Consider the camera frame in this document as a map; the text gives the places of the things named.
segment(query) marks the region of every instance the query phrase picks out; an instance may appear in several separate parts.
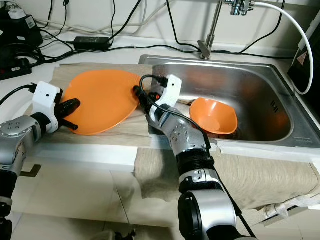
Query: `stainless steel sink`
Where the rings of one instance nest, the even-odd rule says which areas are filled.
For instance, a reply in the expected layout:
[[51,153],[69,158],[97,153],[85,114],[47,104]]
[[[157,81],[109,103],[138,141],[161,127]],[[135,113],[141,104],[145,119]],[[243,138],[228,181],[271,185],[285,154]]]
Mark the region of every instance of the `stainless steel sink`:
[[[273,65],[234,63],[143,55],[140,64],[153,74],[182,79],[180,96],[203,97],[232,106],[238,128],[214,139],[285,147],[320,148],[320,136],[293,92]],[[188,107],[178,106],[188,115]]]

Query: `wall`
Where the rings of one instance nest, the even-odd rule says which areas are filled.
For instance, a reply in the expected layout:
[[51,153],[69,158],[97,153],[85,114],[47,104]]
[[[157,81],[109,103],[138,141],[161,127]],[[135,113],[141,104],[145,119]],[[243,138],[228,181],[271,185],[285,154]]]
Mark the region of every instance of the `wall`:
[[[50,0],[16,0],[16,2],[36,19],[47,19]],[[114,24],[123,24],[136,2],[136,0],[115,0]],[[268,2],[280,7],[282,1],[269,0]],[[320,1],[287,0],[286,2],[285,10],[295,17],[306,31],[320,9]],[[63,0],[54,1],[53,21],[63,23],[65,10],[62,3]],[[163,3],[165,0],[148,0],[146,15],[149,16],[154,9]],[[131,23],[141,21],[144,4],[143,0]],[[209,32],[216,5],[217,0],[176,0],[172,2],[170,6],[178,39],[185,41],[204,40]],[[231,8],[227,4],[223,4],[215,33],[216,43],[247,45],[272,31],[279,17],[277,11],[261,7],[255,7],[254,11],[248,12],[247,16],[231,16],[230,10]],[[67,24],[99,29],[110,24],[112,13],[112,0],[70,0]],[[133,33],[136,29],[137,27],[130,27],[126,29],[126,32]],[[163,8],[149,24],[142,27],[137,36],[173,40],[174,34],[167,8]],[[299,32],[283,17],[278,31],[260,41],[257,46],[297,49],[300,39]]]

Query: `black cable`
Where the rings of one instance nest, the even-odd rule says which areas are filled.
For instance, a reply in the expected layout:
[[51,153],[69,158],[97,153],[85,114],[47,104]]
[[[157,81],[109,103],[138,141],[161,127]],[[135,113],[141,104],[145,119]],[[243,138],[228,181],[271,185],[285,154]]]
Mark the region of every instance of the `black cable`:
[[39,66],[45,63],[45,57],[42,55],[40,48],[36,45],[16,42],[3,45],[0,47],[0,49],[1,48],[13,48],[16,50],[15,54],[17,57],[31,57],[37,60],[36,63],[31,64],[31,67]]
[[166,6],[168,8],[168,12],[169,12],[169,16],[170,16],[170,20],[171,20],[171,25],[172,25],[172,29],[173,29],[173,33],[174,33],[174,39],[175,39],[175,42],[181,46],[189,46],[189,47],[192,47],[192,48],[195,48],[197,49],[199,52],[201,52],[201,50],[195,46],[195,45],[192,45],[192,44],[188,44],[188,43],[180,43],[178,41],[178,38],[177,38],[177,33],[176,33],[176,28],[175,28],[175,24],[174,24],[174,20],[172,18],[172,14],[171,14],[171,10],[170,10],[170,4],[169,4],[169,0],[166,0]]
[[124,29],[125,27],[128,25],[132,15],[135,13],[135,11],[137,10],[139,4],[141,3],[142,0],[138,0],[138,2],[135,4],[133,10],[131,11],[129,17],[127,18],[126,22],[124,23],[124,25],[120,28],[119,31],[117,31],[115,34],[113,34],[110,38],[109,41],[113,40],[117,35],[119,35]]
[[39,48],[40,48],[40,49],[43,49],[43,48],[45,48],[45,47],[47,47],[47,46],[49,46],[50,44],[53,44],[53,43],[55,43],[55,42],[59,42],[59,40],[51,41],[51,42],[49,42],[49,43],[46,44],[46,45],[40,46]]
[[9,92],[7,95],[4,96],[4,98],[2,98],[0,100],[0,106],[9,98],[11,97],[13,94],[15,94],[16,92],[22,90],[22,89],[30,89],[32,88],[33,86],[32,85],[24,85],[24,86],[20,86],[20,87],[17,87],[15,90],[12,90],[11,92]]
[[[283,10],[285,8],[285,4],[286,4],[286,0],[283,0],[282,1],[282,5],[281,5],[281,9]],[[245,49],[243,49],[242,51],[238,52],[238,54],[242,54],[244,53],[245,51],[247,51],[249,48],[251,48],[253,45],[255,45],[257,42],[261,41],[262,39],[265,39],[267,37],[269,37],[270,35],[272,35],[279,27],[280,25],[280,22],[281,22],[281,19],[282,19],[282,13],[280,13],[280,16],[279,16],[279,19],[278,19],[278,22],[275,26],[275,28],[267,35],[263,36],[263,37],[260,37],[258,40],[254,41],[253,43],[251,43],[249,46],[247,46]]]
[[187,120],[188,122],[192,123],[193,125],[195,125],[196,128],[203,134],[203,138],[204,138],[204,142],[205,142],[205,149],[206,149],[208,155],[210,155],[211,144],[210,144],[210,141],[209,141],[209,138],[208,138],[208,135],[206,134],[206,132],[205,132],[195,121],[193,121],[192,119],[188,118],[187,116],[185,116],[185,115],[183,115],[183,114],[180,114],[180,113],[177,113],[177,112],[175,112],[175,111],[171,111],[171,110],[165,109],[165,108],[159,106],[158,104],[156,104],[156,103],[148,96],[148,94],[147,94],[147,93],[145,92],[145,90],[144,90],[143,81],[144,81],[145,79],[147,79],[147,78],[153,78],[153,79],[158,80],[158,79],[161,78],[161,77],[155,76],[155,75],[151,75],[151,74],[149,74],[149,75],[144,75],[144,76],[141,77],[139,85],[140,85],[140,88],[141,88],[142,93],[143,93],[144,96],[147,98],[147,100],[148,100],[153,106],[155,106],[156,108],[161,109],[162,111],[164,111],[164,112],[166,112],[166,113],[173,114],[173,115],[176,115],[176,116],[178,116],[178,117],[180,117],[180,118],[183,118],[183,119]]
[[230,200],[232,202],[232,205],[233,205],[233,208],[234,208],[236,216],[238,216],[240,218],[241,222],[243,223],[244,227],[246,228],[246,230],[248,231],[250,236],[253,237],[253,238],[257,238],[256,235],[254,234],[254,232],[251,230],[249,224],[245,220],[244,216],[242,215],[243,213],[242,213],[241,209],[239,208],[239,206],[237,205],[236,201],[230,195],[230,193],[229,193],[228,189],[226,188],[224,182],[222,181],[221,177],[219,176],[218,171],[215,171],[215,172],[216,172],[216,174],[218,176],[218,179],[220,180],[220,183],[222,184],[226,194],[229,196],[229,198],[230,198]]
[[212,50],[211,53],[215,54],[230,54],[230,55],[244,55],[244,56],[253,56],[267,59],[294,59],[294,56],[266,56],[266,55],[258,55],[252,53],[239,53],[227,50]]
[[111,32],[112,32],[112,42],[110,43],[111,46],[114,44],[114,18],[115,18],[115,15],[116,15],[116,0],[113,0],[113,9],[114,9],[114,12],[113,12],[113,15],[112,15],[112,19],[111,19]]
[[106,52],[111,52],[111,51],[115,51],[115,50],[123,50],[123,49],[151,49],[151,48],[158,48],[158,47],[163,47],[163,48],[169,48],[169,49],[173,49],[176,51],[179,51],[181,53],[187,53],[187,54],[192,54],[192,53],[197,53],[198,51],[185,51],[185,50],[181,50],[179,48],[173,47],[173,46],[169,46],[169,45],[152,45],[152,46],[122,46],[122,47],[115,47],[115,48],[110,48],[108,50],[86,50],[86,49],[77,49],[77,50],[72,50],[69,52],[66,52],[60,56],[57,57],[52,57],[52,56],[47,56],[47,55],[43,55],[45,58],[50,58],[50,60],[46,60],[45,63],[55,63],[58,61],[61,61],[63,59],[66,59],[68,57],[71,57],[73,55],[77,55],[77,54],[81,54],[81,53],[106,53]]
[[67,16],[68,16],[67,5],[69,4],[69,1],[70,1],[70,0],[64,0],[64,1],[63,1],[63,4],[62,4],[62,5],[64,6],[64,22],[63,22],[62,27],[60,28],[59,33],[58,33],[57,35],[55,35],[55,36],[53,36],[52,34],[49,34],[49,35],[51,36],[51,38],[49,38],[49,39],[47,39],[47,40],[50,40],[50,39],[53,39],[53,38],[59,36],[59,35],[61,34],[62,30],[64,29],[64,27],[65,27],[65,25],[66,25],[66,22],[67,22]]
[[52,38],[50,38],[50,39],[56,39],[57,41],[59,41],[59,42],[61,42],[61,43],[63,43],[64,45],[66,45],[68,48],[70,48],[71,50],[74,50],[68,43],[66,43],[65,41],[62,41],[62,40],[60,40],[59,38],[57,38],[57,36],[59,35],[53,35],[53,34],[51,34],[50,32],[48,32],[48,31],[46,31],[46,30],[43,30],[43,29],[41,29],[40,30],[41,32],[44,32],[44,33],[46,33],[46,34],[48,34],[48,35],[50,35]]
[[[50,21],[50,19],[51,19],[53,6],[54,6],[54,0],[51,0],[48,21]],[[45,29],[46,27],[48,27],[48,25],[49,25],[49,22],[47,22],[45,26],[39,27],[39,29]]]

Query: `floor tile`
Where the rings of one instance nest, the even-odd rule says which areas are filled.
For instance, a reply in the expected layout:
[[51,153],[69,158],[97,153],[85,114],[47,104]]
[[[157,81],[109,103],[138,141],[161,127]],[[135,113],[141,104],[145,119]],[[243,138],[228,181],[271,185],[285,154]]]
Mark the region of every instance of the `floor tile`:
[[102,221],[24,214],[12,240],[89,240],[102,231]]
[[76,165],[45,165],[40,174],[41,181],[25,213],[97,221],[123,220],[110,171]]
[[269,228],[262,223],[251,229],[259,240],[302,240],[298,229]]
[[112,171],[114,182],[131,224],[178,228],[178,202],[142,198],[141,188],[132,173]]
[[[34,166],[33,163],[26,162],[23,165],[22,170],[30,171],[33,166]],[[24,177],[24,176],[18,177],[16,181],[15,189],[12,195],[13,211],[19,212],[19,213],[23,213],[25,211],[25,208],[30,202],[31,197],[34,194],[41,179],[42,179],[41,174],[38,174],[36,177]]]
[[290,216],[288,218],[285,219],[281,219],[275,223],[272,223],[268,226],[266,226],[267,228],[270,229],[294,229],[294,230],[299,230],[299,226],[296,222],[296,219],[294,218],[294,216]]
[[12,222],[12,231],[14,231],[22,217],[22,213],[11,211],[10,215],[6,217],[7,220]]
[[319,230],[320,210],[306,210],[292,216],[300,230]]

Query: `beige cloth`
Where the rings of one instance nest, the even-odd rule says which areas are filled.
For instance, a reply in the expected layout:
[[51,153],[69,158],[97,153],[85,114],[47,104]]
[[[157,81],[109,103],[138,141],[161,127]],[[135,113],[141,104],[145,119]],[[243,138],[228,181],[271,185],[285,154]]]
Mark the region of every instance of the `beige cloth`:
[[[310,163],[241,157],[219,151],[211,155],[223,183],[241,209],[282,203],[319,187],[319,175]],[[179,199],[179,173],[172,151],[140,149],[134,168],[143,198],[167,202]]]

